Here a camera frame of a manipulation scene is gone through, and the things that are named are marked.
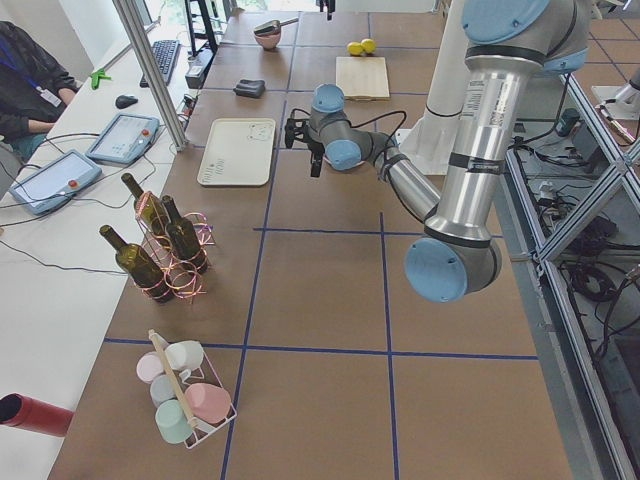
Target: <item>lemon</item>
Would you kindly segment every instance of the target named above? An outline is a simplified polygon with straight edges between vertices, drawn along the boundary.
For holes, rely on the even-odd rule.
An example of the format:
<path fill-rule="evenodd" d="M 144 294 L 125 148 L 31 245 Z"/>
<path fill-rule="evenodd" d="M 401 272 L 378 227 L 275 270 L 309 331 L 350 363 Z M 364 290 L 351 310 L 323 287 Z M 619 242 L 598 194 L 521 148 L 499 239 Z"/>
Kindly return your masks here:
<path fill-rule="evenodd" d="M 360 42 L 360 45 L 362 45 L 362 48 L 365 51 L 365 53 L 373 53 L 376 51 L 376 47 L 377 47 L 375 40 L 371 38 L 365 38 Z"/>
<path fill-rule="evenodd" d="M 362 55 L 362 52 L 364 52 L 364 49 L 362 48 L 362 45 L 360 44 L 360 42 L 351 42 L 349 43 L 349 45 L 347 45 L 347 51 L 357 57 L 359 55 Z"/>

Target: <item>light blue cup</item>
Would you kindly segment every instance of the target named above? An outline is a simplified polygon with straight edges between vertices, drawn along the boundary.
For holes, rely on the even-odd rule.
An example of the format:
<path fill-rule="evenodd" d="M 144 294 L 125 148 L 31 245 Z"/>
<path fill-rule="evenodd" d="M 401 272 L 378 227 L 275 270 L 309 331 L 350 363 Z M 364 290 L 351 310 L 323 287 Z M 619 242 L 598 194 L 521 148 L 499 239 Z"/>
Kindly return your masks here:
<path fill-rule="evenodd" d="M 167 443 L 182 443 L 193 434 L 177 400 L 167 400 L 158 407 L 156 424 Z"/>
<path fill-rule="evenodd" d="M 158 408 L 167 400 L 176 398 L 176 394 L 173 391 L 173 387 L 171 386 L 169 377 L 167 377 L 165 374 L 159 375 L 153 379 L 153 382 L 151 382 L 151 388 L 149 388 L 149 392 L 151 393 L 151 401 L 156 408 Z"/>

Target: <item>wooden cutting board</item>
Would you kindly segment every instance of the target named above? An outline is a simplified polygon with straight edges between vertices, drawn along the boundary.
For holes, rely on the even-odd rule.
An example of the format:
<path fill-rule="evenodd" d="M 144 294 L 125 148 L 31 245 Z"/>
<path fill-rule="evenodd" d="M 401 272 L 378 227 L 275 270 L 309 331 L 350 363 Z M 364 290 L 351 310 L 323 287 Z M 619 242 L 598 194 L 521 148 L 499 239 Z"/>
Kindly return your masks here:
<path fill-rule="evenodd" d="M 352 100 L 389 100 L 384 57 L 337 57 L 336 85 Z"/>

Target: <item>keyboard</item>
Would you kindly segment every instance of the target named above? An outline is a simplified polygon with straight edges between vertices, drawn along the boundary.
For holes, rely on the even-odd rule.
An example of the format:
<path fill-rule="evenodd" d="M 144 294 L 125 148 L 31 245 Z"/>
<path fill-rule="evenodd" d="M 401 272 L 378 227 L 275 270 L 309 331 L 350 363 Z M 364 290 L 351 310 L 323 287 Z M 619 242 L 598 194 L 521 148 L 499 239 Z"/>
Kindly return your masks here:
<path fill-rule="evenodd" d="M 178 53 L 180 52 L 180 41 L 157 40 L 153 42 L 151 49 L 156 57 L 156 63 L 158 64 L 158 68 L 160 68 L 160 73 L 162 73 L 164 83 L 169 83 L 169 80 L 171 80 L 171 74 L 173 73 L 173 68 L 176 65 Z M 140 86 L 149 86 L 144 75 L 140 79 Z"/>

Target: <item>wine bottle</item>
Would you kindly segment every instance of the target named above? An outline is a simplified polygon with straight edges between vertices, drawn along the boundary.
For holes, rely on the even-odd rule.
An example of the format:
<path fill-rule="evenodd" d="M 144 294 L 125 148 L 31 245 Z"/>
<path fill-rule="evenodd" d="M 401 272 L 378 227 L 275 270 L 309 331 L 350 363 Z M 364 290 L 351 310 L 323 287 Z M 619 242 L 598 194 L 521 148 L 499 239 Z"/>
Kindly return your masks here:
<path fill-rule="evenodd" d="M 133 203 L 133 208 L 135 211 L 138 211 L 140 208 L 140 200 L 144 191 L 140 184 L 136 182 L 136 179 L 133 178 L 133 175 L 130 173 L 125 173 L 120 177 L 124 184 L 127 186 L 129 191 L 133 194 L 135 198 L 135 202 Z M 158 243 L 165 249 L 171 249 L 171 242 L 166 238 L 165 228 L 167 223 L 169 222 L 169 217 L 167 216 L 167 212 L 164 207 L 160 203 L 158 197 L 156 197 L 153 193 L 149 192 L 149 196 L 147 197 L 147 202 L 140 211 L 140 219 L 142 223 L 146 225 L 146 227 L 151 231 L 153 236 L 156 238 Z"/>
<path fill-rule="evenodd" d="M 115 248 L 116 263 L 147 295 L 160 303 L 174 297 L 173 290 L 165 281 L 164 272 L 140 245 L 125 242 L 110 225 L 100 227 L 100 235 Z"/>
<path fill-rule="evenodd" d="M 169 195 L 162 197 L 162 205 L 169 214 L 166 232 L 171 240 L 173 253 L 180 260 L 192 263 L 198 273 L 204 273 L 209 266 L 207 254 L 200 245 L 193 223 L 180 216 L 173 198 Z"/>

